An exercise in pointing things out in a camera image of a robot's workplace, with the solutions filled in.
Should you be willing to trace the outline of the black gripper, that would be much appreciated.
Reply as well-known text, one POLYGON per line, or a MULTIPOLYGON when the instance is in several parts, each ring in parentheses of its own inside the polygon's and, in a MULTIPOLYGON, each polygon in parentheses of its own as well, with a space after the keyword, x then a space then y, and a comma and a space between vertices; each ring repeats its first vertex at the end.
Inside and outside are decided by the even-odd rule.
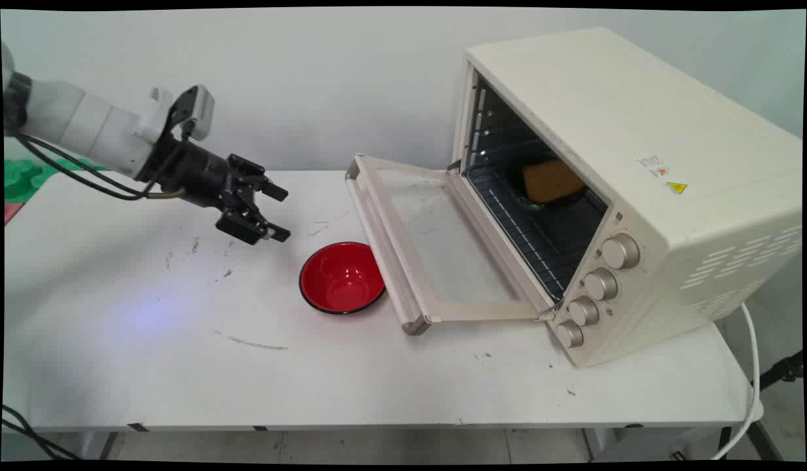
POLYGON ((289 196, 259 164, 233 153, 219 157, 194 143, 166 136, 155 146, 154 170, 161 190, 181 190, 182 200, 218 211, 215 227, 227 235, 248 245, 261 239, 283 243, 290 238, 288 229, 266 220, 257 208, 257 192, 277 201, 289 196))

